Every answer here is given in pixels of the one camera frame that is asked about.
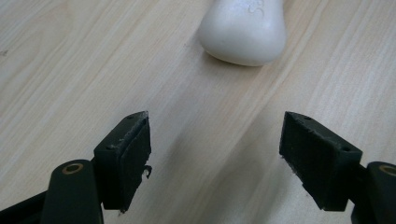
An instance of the white object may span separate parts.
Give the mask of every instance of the white object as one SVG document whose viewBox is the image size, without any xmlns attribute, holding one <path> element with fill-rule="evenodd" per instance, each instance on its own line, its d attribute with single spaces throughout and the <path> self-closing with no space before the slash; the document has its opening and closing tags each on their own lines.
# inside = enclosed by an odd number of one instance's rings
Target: white object
<svg viewBox="0 0 396 224">
<path fill-rule="evenodd" d="M 286 43 L 283 0 L 217 0 L 204 16 L 198 38 L 209 54 L 229 63 L 271 62 Z"/>
</svg>

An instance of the black plastic part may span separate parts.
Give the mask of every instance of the black plastic part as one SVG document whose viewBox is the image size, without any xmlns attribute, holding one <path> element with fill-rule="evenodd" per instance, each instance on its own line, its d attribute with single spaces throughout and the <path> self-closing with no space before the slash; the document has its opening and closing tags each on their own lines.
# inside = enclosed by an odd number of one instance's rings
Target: black plastic part
<svg viewBox="0 0 396 224">
<path fill-rule="evenodd" d="M 314 119 L 286 112 L 279 153 L 320 209 L 345 211 L 362 152 Z"/>
<path fill-rule="evenodd" d="M 396 223 L 396 166 L 374 161 L 367 166 L 367 192 L 378 224 Z"/>
<path fill-rule="evenodd" d="M 151 153 L 149 113 L 123 119 L 93 153 L 104 208 L 125 212 L 142 182 Z"/>
<path fill-rule="evenodd" d="M 40 223 L 103 223 L 90 161 L 69 161 L 52 172 Z"/>
<path fill-rule="evenodd" d="M 360 165 L 350 179 L 350 188 L 346 189 L 350 201 L 355 204 L 351 215 L 352 224 L 377 224 L 366 188 L 367 176 L 367 169 Z"/>
<path fill-rule="evenodd" d="M 42 192 L 1 211 L 0 223 L 39 223 L 45 199 L 46 192 Z"/>
</svg>

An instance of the black rubber pad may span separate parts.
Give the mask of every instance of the black rubber pad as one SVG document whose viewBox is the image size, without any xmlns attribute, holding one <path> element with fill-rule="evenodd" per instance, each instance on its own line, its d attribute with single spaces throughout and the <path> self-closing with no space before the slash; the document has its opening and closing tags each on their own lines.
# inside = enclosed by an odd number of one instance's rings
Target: black rubber pad
<svg viewBox="0 0 396 224">
<path fill-rule="evenodd" d="M 123 119 L 93 153 L 104 208 L 125 212 L 148 169 L 149 113 L 140 112 Z"/>
<path fill-rule="evenodd" d="M 320 209 L 346 209 L 348 181 L 362 155 L 358 148 L 314 119 L 286 112 L 279 153 Z"/>
</svg>

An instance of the table surface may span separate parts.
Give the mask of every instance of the table surface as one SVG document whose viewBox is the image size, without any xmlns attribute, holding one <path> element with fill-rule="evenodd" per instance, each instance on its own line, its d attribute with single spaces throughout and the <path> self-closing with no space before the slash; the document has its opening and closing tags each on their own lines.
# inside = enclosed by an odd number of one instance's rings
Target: table surface
<svg viewBox="0 0 396 224">
<path fill-rule="evenodd" d="M 147 110 L 153 166 L 106 223 L 350 223 L 320 211 L 278 154 L 285 111 L 396 163 L 396 1 L 287 0 L 282 56 L 205 53 L 212 0 L 0 2 L 0 209 Z"/>
</svg>

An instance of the light wood surface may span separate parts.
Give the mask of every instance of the light wood surface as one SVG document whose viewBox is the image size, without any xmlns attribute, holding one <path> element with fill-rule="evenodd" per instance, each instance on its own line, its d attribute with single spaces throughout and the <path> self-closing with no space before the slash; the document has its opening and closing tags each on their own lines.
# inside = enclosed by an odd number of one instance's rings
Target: light wood surface
<svg viewBox="0 0 396 224">
<path fill-rule="evenodd" d="M 278 155 L 286 110 L 396 163 L 396 1 L 286 0 L 288 43 L 263 67 L 208 56 L 213 0 L 0 2 L 0 210 L 91 159 L 148 110 L 153 166 L 106 223 L 350 223 L 318 210 Z"/>
</svg>

